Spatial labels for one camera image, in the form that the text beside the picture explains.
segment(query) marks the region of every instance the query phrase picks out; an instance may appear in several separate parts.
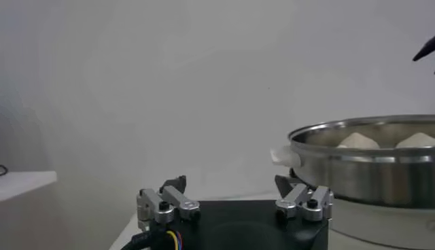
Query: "silver bracket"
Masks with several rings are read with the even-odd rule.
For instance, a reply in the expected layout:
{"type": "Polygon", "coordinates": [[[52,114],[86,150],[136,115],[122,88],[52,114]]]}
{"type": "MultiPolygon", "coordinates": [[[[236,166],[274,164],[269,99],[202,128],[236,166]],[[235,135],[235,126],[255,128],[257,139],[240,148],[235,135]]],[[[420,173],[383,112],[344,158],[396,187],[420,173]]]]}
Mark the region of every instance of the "silver bracket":
{"type": "Polygon", "coordinates": [[[199,202],[188,199],[171,185],[163,188],[162,199],[177,207],[182,219],[195,221],[201,216],[199,202]]]}
{"type": "Polygon", "coordinates": [[[151,219],[159,224],[168,224],[174,220],[174,213],[174,206],[162,200],[152,189],[141,190],[137,195],[137,219],[140,228],[141,224],[147,226],[151,219]]]}
{"type": "Polygon", "coordinates": [[[319,186],[311,198],[302,204],[302,217],[308,221],[321,221],[332,218],[334,194],[328,187],[319,186]]]}
{"type": "Polygon", "coordinates": [[[275,202],[277,211],[289,219],[296,216],[297,208],[300,203],[308,200],[308,187],[305,184],[296,185],[290,193],[275,202]]]}

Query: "white shelf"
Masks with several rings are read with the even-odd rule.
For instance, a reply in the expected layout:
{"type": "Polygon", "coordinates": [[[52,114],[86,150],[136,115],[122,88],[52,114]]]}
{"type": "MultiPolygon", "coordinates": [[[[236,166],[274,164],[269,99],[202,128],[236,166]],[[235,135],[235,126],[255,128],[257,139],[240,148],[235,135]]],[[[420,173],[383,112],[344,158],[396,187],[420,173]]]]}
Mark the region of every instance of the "white shelf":
{"type": "Polygon", "coordinates": [[[0,202],[56,181],[57,175],[54,171],[9,172],[0,176],[0,202]]]}

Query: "cable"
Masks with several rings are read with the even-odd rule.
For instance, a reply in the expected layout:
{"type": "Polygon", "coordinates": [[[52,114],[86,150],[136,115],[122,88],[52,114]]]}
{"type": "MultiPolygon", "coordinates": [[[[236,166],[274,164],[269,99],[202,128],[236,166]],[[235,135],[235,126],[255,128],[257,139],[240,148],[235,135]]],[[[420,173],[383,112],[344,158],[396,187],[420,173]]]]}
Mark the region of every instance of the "cable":
{"type": "Polygon", "coordinates": [[[181,234],[177,231],[177,236],[178,236],[178,243],[179,243],[179,250],[183,249],[183,239],[181,238],[181,234]]]}
{"type": "Polygon", "coordinates": [[[4,165],[0,165],[0,168],[3,169],[3,171],[0,171],[0,176],[2,176],[2,175],[6,175],[7,172],[9,172],[9,170],[7,169],[7,167],[5,167],[4,165]]]}
{"type": "Polygon", "coordinates": [[[166,233],[171,235],[171,237],[174,239],[175,250],[178,250],[178,239],[177,239],[177,236],[172,231],[166,231],[166,233]]]}

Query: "black screw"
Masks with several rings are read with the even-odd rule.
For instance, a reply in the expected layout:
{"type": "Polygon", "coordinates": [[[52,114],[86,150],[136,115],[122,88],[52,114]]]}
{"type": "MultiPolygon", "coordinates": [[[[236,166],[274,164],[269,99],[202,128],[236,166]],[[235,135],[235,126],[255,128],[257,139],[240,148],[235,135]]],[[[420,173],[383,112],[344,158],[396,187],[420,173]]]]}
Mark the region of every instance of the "black screw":
{"type": "Polygon", "coordinates": [[[307,201],[307,207],[309,209],[315,209],[317,207],[317,205],[318,205],[318,203],[314,199],[310,199],[309,201],[307,201]]]}
{"type": "Polygon", "coordinates": [[[162,201],[158,204],[158,210],[160,210],[160,211],[168,211],[169,207],[170,207],[170,205],[166,201],[162,201]]]}

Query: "black cable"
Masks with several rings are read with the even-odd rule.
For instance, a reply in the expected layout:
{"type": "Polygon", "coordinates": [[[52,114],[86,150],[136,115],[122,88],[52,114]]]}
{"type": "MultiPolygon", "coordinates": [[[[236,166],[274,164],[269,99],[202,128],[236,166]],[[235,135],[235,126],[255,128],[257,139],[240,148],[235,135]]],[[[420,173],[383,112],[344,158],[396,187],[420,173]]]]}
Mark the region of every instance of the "black cable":
{"type": "Polygon", "coordinates": [[[142,232],[131,237],[130,242],[121,248],[121,250],[140,250],[151,247],[159,240],[164,239],[166,235],[165,229],[159,229],[153,232],[142,232]]]}
{"type": "Polygon", "coordinates": [[[0,165],[0,168],[3,169],[3,171],[0,171],[0,176],[6,175],[7,172],[9,172],[9,169],[7,169],[7,167],[5,167],[4,165],[0,165]]]}

